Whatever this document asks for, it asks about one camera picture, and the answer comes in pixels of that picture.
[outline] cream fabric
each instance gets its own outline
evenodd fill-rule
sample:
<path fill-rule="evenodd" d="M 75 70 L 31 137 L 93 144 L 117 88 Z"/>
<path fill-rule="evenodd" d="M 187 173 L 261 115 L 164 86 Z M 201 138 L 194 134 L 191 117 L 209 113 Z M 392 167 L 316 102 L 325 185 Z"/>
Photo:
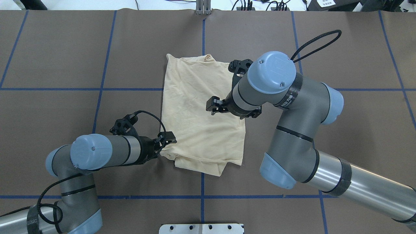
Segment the cream fabric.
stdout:
<path fill-rule="evenodd" d="M 228 63 L 217 62 L 211 55 L 166 57 L 162 121 L 178 143 L 167 145 L 161 155 L 175 160 L 176 167 L 215 176 L 221 175 L 227 162 L 241 166 L 244 119 L 205 111 L 211 96 L 225 98 L 231 90 Z"/>

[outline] gray metal bracket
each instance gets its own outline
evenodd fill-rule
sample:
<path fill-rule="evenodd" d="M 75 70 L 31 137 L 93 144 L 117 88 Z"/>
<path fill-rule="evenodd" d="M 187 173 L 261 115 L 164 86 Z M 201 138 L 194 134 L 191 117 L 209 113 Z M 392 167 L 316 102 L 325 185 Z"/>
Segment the gray metal bracket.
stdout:
<path fill-rule="evenodd" d="M 211 0 L 196 0 L 197 15 L 210 15 L 211 14 Z"/>

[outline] light blue plastic cap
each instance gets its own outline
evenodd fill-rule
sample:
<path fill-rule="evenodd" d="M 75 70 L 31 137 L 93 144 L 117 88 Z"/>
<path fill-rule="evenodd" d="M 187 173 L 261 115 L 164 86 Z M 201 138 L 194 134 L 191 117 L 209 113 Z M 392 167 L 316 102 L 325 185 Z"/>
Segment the light blue plastic cap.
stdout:
<path fill-rule="evenodd" d="M 331 124 L 337 119 L 344 108 L 344 97 L 337 90 L 334 90 L 325 83 L 323 84 L 327 87 L 329 92 L 329 112 L 326 119 L 321 124 Z"/>
<path fill-rule="evenodd" d="M 46 167 L 46 170 L 49 172 L 49 174 L 51 174 L 51 176 L 58 177 L 55 174 L 55 172 L 53 172 L 53 169 L 52 169 L 52 161 L 53 161 L 53 158 L 55 157 L 56 152 L 58 152 L 58 150 L 60 150 L 62 147 L 66 146 L 66 145 L 62 145 L 61 147 L 55 149 L 54 151 L 50 152 L 48 154 L 48 156 L 46 157 L 45 167 Z"/>
<path fill-rule="evenodd" d="M 103 220 L 101 218 L 101 209 L 99 209 L 81 225 L 68 232 L 68 234 L 94 234 L 98 232 L 102 226 Z"/>
<path fill-rule="evenodd" d="M 85 170 L 102 168 L 112 154 L 113 146 L 110 140 L 101 134 L 79 136 L 71 146 L 72 164 Z"/>
<path fill-rule="evenodd" d="M 258 58 L 248 69 L 250 85 L 265 94 L 276 94 L 290 87 L 296 77 L 296 67 L 289 57 L 270 51 Z"/>
<path fill-rule="evenodd" d="M 270 155 L 264 153 L 260 174 L 268 182 L 284 189 L 292 189 L 296 180 L 289 175 Z"/>

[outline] white floor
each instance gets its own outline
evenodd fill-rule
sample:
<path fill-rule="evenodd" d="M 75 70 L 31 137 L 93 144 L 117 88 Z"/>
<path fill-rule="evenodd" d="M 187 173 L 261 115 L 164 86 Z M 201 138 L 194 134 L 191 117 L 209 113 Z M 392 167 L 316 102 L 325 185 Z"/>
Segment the white floor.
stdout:
<path fill-rule="evenodd" d="M 49 10 L 118 10 L 122 8 L 137 9 L 135 0 L 42 0 Z M 211 0 L 211 7 L 220 10 L 231 10 L 235 0 Z M 195 9 L 194 2 L 170 2 L 166 0 L 137 0 L 140 10 L 181 10 Z M 253 7 L 256 10 L 266 10 L 268 3 L 254 1 Z M 305 11 L 306 6 L 302 0 L 290 0 L 287 3 L 290 10 Z M 410 12 L 415 12 L 415 4 L 410 4 L 405 0 L 401 8 Z M 354 11 L 361 9 L 360 4 Z M 0 0 L 0 10 L 20 10 L 13 0 Z"/>

